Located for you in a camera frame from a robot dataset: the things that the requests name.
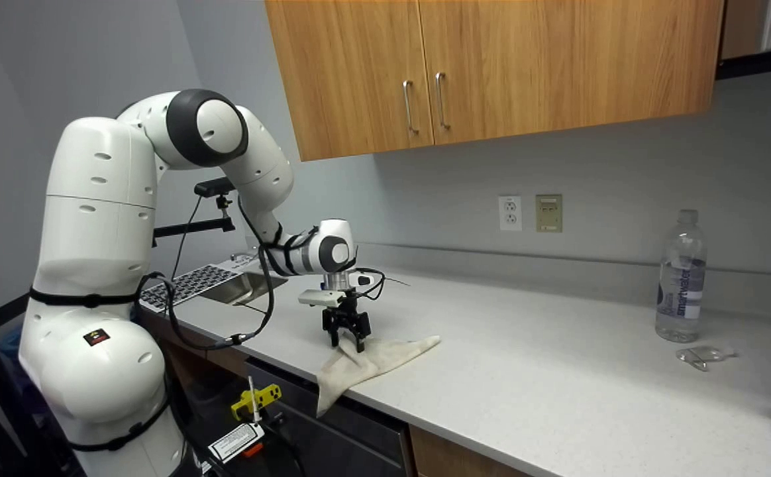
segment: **cloth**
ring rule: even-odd
[[[340,335],[335,358],[318,374],[322,395],[315,402],[315,416],[324,416],[346,390],[389,374],[438,343],[441,335],[412,342],[368,338],[367,349],[359,351],[349,335]]]

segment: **white robot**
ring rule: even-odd
[[[128,319],[149,273],[156,183],[189,167],[224,167],[279,273],[326,273],[340,285],[356,263],[343,219],[289,243],[273,210],[293,190],[293,167],[251,110],[212,89],[73,121],[51,164],[18,359],[94,477],[175,475],[192,461],[167,406],[165,355]]]

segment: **cabinet handle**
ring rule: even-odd
[[[438,127],[441,127],[442,133],[451,133],[454,123],[446,119],[446,109],[442,109],[442,94],[448,93],[446,85],[448,85],[446,72],[436,72],[436,109],[438,109]]]
[[[414,127],[414,113],[412,113],[412,93],[414,93],[414,81],[402,80],[402,119],[406,119],[406,130],[408,130],[408,135],[420,135],[420,130]]]

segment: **yellow object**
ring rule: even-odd
[[[267,408],[277,400],[281,400],[281,386],[279,383],[267,383],[258,391],[245,390],[242,398],[236,402],[230,402],[230,414],[245,420],[245,416],[254,416],[251,400],[258,398],[258,408]]]

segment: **gray wall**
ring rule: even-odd
[[[298,160],[261,0],[0,0],[0,301],[36,269],[61,127],[189,85],[258,110]],[[159,223],[185,219],[192,184],[214,175],[167,176]],[[539,190],[564,194],[564,232],[532,232]],[[498,194],[524,196],[524,232],[495,229]],[[716,109],[695,119],[298,160],[279,213],[289,227],[347,216],[381,243],[654,263],[682,207],[703,211],[716,266],[771,269],[771,74],[720,81]],[[192,235],[184,266],[245,247],[238,232]],[[173,251],[165,240],[156,265]]]

